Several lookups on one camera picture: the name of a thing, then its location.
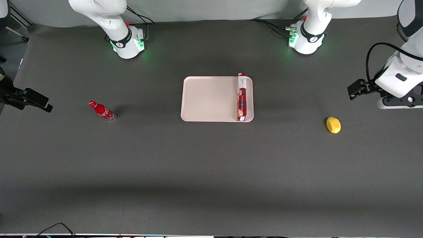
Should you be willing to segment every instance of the pink tray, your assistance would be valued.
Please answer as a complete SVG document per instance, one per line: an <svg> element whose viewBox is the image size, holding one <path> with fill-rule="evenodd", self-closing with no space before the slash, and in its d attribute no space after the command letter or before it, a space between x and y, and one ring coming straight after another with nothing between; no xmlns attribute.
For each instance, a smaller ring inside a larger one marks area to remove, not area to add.
<svg viewBox="0 0 423 238"><path fill-rule="evenodd" d="M186 122L237 121L237 76L191 76L184 80L181 118ZM247 117L254 118L253 81L247 77Z"/></svg>

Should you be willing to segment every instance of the white wall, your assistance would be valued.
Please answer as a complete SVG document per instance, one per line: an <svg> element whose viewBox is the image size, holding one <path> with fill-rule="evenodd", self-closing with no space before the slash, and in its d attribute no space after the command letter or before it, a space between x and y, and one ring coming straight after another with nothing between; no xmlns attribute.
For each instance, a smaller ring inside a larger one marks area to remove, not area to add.
<svg viewBox="0 0 423 238"><path fill-rule="evenodd" d="M94 25L87 17L69 6L68 0L11 0L27 18L36 24L72 27ZM301 0L127 0L141 15L156 22L215 19L292 18L305 9ZM396 15L401 0L362 0L351 8L335 8L334 18L387 17ZM128 22L140 22L126 11Z"/></svg>

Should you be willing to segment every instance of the red bottle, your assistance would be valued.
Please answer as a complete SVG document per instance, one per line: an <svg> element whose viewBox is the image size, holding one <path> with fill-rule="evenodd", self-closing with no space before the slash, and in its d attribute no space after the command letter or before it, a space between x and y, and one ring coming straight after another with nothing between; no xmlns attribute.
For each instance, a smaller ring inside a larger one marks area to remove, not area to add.
<svg viewBox="0 0 423 238"><path fill-rule="evenodd" d="M103 104L98 104L95 101L90 101L88 104L104 119L109 120L110 122L113 122L116 119L116 115Z"/></svg>

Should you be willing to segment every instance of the yellow fruit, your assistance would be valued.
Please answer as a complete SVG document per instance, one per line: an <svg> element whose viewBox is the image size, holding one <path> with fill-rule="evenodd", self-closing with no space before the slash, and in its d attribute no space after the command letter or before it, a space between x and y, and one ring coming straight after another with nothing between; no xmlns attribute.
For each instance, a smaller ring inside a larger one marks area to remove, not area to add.
<svg viewBox="0 0 423 238"><path fill-rule="evenodd" d="M326 121L327 129L336 134L341 130L341 123L335 117L329 117Z"/></svg>

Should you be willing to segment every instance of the table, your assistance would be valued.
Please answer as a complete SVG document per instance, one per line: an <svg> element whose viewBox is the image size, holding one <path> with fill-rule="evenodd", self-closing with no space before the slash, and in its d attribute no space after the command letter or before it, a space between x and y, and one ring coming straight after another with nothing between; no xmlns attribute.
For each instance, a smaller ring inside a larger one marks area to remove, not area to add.
<svg viewBox="0 0 423 238"><path fill-rule="evenodd" d="M402 44L395 26L335 19L300 55L257 22L159 23L130 60L100 28L29 28L15 86L54 108L0 116L1 233L64 222L76 233L422 237L423 110L380 110L378 95L350 101L346 89L372 44ZM375 49L372 73L392 53ZM253 79L252 122L181 120L185 77L238 72Z"/></svg>

